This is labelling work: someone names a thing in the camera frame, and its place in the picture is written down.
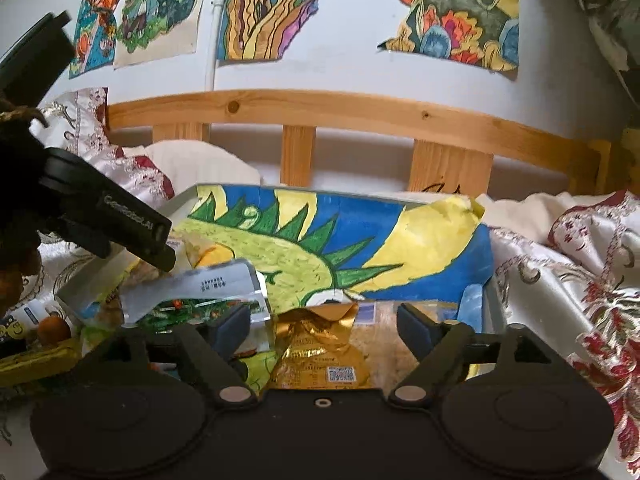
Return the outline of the person's left hand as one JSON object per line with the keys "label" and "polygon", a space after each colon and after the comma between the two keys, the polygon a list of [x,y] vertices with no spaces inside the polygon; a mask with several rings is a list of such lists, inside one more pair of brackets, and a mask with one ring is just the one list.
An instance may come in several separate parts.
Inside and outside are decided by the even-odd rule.
{"label": "person's left hand", "polygon": [[13,256],[5,254],[1,258],[0,311],[5,316],[20,300],[23,293],[23,280],[39,273],[41,269],[40,252],[29,249],[17,252]]}

